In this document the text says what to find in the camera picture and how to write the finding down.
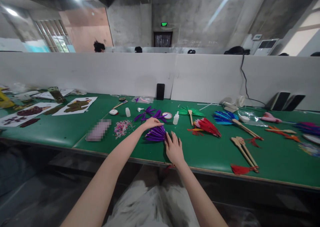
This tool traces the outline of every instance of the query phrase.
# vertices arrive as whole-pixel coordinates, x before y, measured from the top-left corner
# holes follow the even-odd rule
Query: floor
[[[0,197],[0,227],[59,226],[104,158],[59,153],[36,176]],[[66,173],[51,166],[85,171]],[[105,221],[141,168],[128,162],[121,172]],[[229,227],[319,226],[319,192],[195,174]]]

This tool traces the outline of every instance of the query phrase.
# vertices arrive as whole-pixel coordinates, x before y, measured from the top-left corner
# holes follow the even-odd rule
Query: door
[[[172,32],[154,32],[153,46],[154,47],[171,47]]]

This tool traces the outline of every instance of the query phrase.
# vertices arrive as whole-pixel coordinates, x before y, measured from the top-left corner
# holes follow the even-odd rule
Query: mobile phone
[[[278,92],[270,108],[271,111],[282,111],[291,93]]]
[[[293,95],[284,107],[284,111],[293,111],[304,99],[305,95]]]
[[[164,83],[157,84],[157,100],[164,99]]]

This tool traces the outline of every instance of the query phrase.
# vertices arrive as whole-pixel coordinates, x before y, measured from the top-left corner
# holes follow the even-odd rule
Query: white pants
[[[158,169],[141,170],[116,203],[104,227],[199,226],[187,190],[176,170],[159,185]]]

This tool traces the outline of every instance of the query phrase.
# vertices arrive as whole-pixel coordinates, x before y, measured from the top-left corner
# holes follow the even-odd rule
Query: black cable
[[[253,100],[253,101],[260,102],[260,103],[262,103],[265,107],[267,107],[267,105],[266,105],[264,102],[261,102],[261,101],[259,101],[259,100],[256,100],[256,99],[253,99],[253,98],[250,98],[250,97],[249,97],[248,89],[247,89],[247,77],[246,77],[246,75],[244,74],[244,71],[243,71],[243,69],[242,69],[243,61],[244,61],[244,54],[242,55],[242,63],[241,63],[240,69],[241,69],[241,71],[242,71],[242,73],[243,73],[244,79],[246,80],[245,86],[246,86],[246,95],[248,96],[248,99]]]

